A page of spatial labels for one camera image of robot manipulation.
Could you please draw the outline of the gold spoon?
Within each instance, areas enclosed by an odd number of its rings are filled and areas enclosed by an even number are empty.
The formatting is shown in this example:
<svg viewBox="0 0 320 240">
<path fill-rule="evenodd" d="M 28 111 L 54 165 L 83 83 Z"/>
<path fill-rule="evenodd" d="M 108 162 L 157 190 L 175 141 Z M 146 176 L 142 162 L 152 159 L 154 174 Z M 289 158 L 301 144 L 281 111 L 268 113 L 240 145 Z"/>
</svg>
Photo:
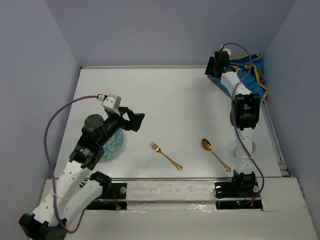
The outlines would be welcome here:
<svg viewBox="0 0 320 240">
<path fill-rule="evenodd" d="M 213 151 L 211 143 L 206 138 L 201 139 L 201 144 L 206 151 L 211 152 L 217 158 L 226 172 L 230 173 L 232 171 L 231 168 Z"/>
</svg>

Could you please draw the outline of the gold fork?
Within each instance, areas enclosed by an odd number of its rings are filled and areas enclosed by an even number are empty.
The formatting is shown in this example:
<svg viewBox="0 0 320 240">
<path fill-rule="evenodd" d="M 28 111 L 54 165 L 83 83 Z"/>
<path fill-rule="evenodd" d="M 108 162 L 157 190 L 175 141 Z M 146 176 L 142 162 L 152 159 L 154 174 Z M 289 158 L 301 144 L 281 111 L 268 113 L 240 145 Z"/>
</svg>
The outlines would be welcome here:
<svg viewBox="0 0 320 240">
<path fill-rule="evenodd" d="M 171 164 L 176 167 L 176 169 L 177 169 L 178 171 L 182 171 L 182 170 L 183 170 L 183 166 L 180 165 L 180 164 L 178 164 L 176 161 L 172 160 L 170 157 L 168 157 L 168 156 L 162 151 L 162 149 L 161 149 L 154 141 L 152 141 L 152 142 L 150 143 L 150 146 L 153 148 L 153 150 L 154 150 L 155 152 L 157 152 L 157 153 L 163 155 L 165 158 L 167 158 L 167 159 L 171 162 Z"/>
</svg>

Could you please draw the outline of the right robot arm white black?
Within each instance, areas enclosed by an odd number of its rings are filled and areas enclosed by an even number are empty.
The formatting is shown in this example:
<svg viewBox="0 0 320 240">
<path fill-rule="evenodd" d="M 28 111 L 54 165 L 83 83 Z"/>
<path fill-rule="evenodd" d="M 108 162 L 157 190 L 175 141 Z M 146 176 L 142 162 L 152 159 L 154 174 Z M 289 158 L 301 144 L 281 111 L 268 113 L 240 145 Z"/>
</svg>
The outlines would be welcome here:
<svg viewBox="0 0 320 240">
<path fill-rule="evenodd" d="M 219 50 L 209 58 L 205 75 L 213 77 L 231 97 L 230 122 L 236 134 L 236 165 L 231 181 L 217 182 L 214 194 L 218 199 L 249 198 L 259 191 L 254 164 L 253 133 L 260 117 L 260 96 L 252 93 L 239 79 L 230 64 L 230 51 Z"/>
</svg>

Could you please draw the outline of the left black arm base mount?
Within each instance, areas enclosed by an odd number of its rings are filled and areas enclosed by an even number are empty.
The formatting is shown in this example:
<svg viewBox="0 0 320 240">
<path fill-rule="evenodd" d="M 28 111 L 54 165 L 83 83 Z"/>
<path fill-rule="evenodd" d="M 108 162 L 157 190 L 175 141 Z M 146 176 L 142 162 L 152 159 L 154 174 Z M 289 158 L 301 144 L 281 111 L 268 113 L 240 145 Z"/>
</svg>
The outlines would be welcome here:
<svg viewBox="0 0 320 240">
<path fill-rule="evenodd" d="M 127 209 L 127 183 L 114 182 L 110 188 L 103 187 L 99 197 L 93 200 L 86 210 L 119 211 Z"/>
</svg>

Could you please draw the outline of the blue cartoon placemat cloth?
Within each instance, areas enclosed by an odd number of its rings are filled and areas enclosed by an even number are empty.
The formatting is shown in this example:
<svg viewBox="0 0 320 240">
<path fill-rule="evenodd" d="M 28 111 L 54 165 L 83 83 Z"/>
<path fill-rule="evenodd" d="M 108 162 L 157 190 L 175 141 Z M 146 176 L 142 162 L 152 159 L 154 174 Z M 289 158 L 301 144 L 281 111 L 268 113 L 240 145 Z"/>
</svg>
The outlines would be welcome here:
<svg viewBox="0 0 320 240">
<path fill-rule="evenodd" d="M 264 62 L 262 55 L 260 53 L 251 54 L 252 67 L 249 75 L 243 80 L 243 84 L 248 88 L 252 93 L 259 94 L 260 102 L 262 103 L 267 95 L 268 89 L 264 85 Z M 230 57 L 230 67 L 234 68 L 237 72 L 239 79 L 242 79 L 250 69 L 250 59 L 248 55 L 240 55 Z M 209 62 L 205 69 L 204 74 L 214 83 L 218 88 L 220 88 L 228 97 L 231 97 L 231 94 L 228 92 L 226 87 L 224 87 L 219 79 L 210 75 L 211 65 L 213 63 L 213 57 L 209 58 Z"/>
</svg>

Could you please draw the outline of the blue paper cup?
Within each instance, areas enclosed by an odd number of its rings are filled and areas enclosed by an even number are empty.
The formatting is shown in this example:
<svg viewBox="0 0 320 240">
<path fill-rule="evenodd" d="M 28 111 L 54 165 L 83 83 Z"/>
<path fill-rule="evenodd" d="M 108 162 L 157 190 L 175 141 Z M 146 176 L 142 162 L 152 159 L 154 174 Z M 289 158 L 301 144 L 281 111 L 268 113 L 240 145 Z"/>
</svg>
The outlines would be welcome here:
<svg viewBox="0 0 320 240">
<path fill-rule="evenodd" d="M 252 142 L 252 147 L 249 147 L 247 150 L 251 150 L 250 155 L 252 156 L 252 154 L 256 151 L 256 144 L 254 141 Z M 235 147 L 232 153 L 235 158 L 249 158 L 246 150 L 238 140 L 235 142 Z"/>
</svg>

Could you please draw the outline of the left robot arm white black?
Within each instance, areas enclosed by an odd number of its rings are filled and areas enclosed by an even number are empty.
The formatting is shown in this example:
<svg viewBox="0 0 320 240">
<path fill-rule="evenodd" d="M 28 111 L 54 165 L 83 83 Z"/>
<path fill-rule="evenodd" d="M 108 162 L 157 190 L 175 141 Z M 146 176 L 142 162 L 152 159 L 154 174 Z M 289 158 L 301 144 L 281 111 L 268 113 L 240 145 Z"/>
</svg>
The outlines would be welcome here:
<svg viewBox="0 0 320 240">
<path fill-rule="evenodd" d="M 97 197 L 110 194 L 112 179 L 94 168 L 105 151 L 103 146 L 118 131 L 140 129 L 145 117 L 128 107 L 107 111 L 107 119 L 89 115 L 81 129 L 82 135 L 52 190 L 30 214 L 23 214 L 19 225 L 33 240 L 63 240 L 72 231 L 68 225 L 81 217 L 86 207 Z"/>
</svg>

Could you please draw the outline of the red and blue ceramic plate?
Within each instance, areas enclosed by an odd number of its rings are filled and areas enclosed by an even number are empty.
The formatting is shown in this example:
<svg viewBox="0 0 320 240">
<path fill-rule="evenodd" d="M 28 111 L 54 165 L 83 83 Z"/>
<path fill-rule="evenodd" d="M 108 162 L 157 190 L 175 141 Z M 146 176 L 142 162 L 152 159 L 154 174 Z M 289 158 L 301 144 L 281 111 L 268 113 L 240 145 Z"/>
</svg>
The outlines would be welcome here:
<svg viewBox="0 0 320 240">
<path fill-rule="evenodd" d="M 104 154 L 101 157 L 101 161 L 107 161 L 116 156 L 124 145 L 125 136 L 124 131 L 119 129 L 115 134 L 104 144 Z"/>
</svg>

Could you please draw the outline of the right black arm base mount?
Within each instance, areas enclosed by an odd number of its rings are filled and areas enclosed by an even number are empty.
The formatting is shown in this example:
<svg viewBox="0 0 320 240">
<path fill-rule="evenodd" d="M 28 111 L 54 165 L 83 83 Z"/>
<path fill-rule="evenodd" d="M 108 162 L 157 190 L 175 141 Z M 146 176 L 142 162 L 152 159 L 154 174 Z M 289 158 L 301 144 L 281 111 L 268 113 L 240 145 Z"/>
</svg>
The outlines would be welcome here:
<svg viewBox="0 0 320 240">
<path fill-rule="evenodd" d="M 235 193 L 232 189 L 232 183 L 220 181 L 214 184 L 213 195 L 216 198 L 217 210 L 262 210 L 263 204 L 259 192 L 258 183 L 241 189 Z"/>
</svg>

